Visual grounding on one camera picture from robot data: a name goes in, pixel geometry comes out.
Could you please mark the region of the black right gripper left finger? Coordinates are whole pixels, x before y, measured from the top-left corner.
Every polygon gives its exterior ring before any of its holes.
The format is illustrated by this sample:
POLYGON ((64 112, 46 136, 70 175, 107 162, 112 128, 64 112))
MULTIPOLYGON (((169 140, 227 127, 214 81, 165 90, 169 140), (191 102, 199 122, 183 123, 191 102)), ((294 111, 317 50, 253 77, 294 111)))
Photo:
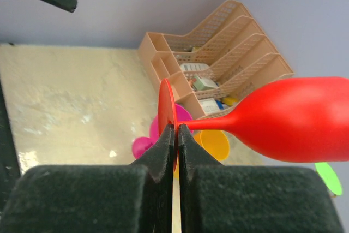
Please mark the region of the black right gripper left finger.
POLYGON ((175 129, 128 165, 41 165, 16 183, 1 232, 171 232, 175 129))

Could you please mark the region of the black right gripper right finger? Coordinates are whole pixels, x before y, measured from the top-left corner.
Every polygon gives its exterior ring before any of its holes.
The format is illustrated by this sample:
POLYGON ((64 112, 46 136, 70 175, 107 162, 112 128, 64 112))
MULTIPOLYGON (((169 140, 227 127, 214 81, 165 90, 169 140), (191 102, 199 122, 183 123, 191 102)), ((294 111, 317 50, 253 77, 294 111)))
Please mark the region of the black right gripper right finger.
POLYGON ((327 187, 312 169, 226 166, 178 129, 183 232, 343 232, 327 187))

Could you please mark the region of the magenta plastic wine glass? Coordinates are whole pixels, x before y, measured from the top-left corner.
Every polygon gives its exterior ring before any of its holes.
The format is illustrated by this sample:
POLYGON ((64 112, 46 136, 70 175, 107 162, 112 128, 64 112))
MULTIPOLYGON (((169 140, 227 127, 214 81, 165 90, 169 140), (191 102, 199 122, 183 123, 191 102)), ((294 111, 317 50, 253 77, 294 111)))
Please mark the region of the magenta plastic wine glass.
MULTIPOLYGON (((176 104, 177 120, 192 120, 191 114, 181 105, 176 104)), ((145 151, 152 147, 159 138, 158 116, 156 116, 149 127, 149 137, 142 136, 137 138, 131 147, 133 156, 137 159, 142 156, 145 151)))

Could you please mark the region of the yellow plastic wine glass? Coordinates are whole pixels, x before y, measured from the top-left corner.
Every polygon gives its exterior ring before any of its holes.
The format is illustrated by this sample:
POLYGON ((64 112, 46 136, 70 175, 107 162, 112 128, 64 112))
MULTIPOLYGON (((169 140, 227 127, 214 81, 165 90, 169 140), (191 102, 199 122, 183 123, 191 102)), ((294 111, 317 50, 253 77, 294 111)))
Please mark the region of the yellow plastic wine glass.
POLYGON ((216 160, 225 160, 230 154, 230 143, 227 136, 221 130, 199 130, 190 129, 194 140, 204 148, 216 160))

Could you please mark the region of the red plastic wine glass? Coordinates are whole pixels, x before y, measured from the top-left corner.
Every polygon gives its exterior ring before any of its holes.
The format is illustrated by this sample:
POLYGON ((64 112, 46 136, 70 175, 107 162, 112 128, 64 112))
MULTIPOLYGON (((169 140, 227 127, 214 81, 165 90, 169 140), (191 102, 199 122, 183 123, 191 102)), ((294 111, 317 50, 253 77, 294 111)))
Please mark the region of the red plastic wine glass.
POLYGON ((186 143, 180 127, 223 130, 253 151, 289 163, 348 161, 348 79, 299 77, 269 83, 245 97, 223 117, 179 121, 171 84, 159 88, 159 130, 176 134, 180 172, 219 162, 195 142, 186 143))

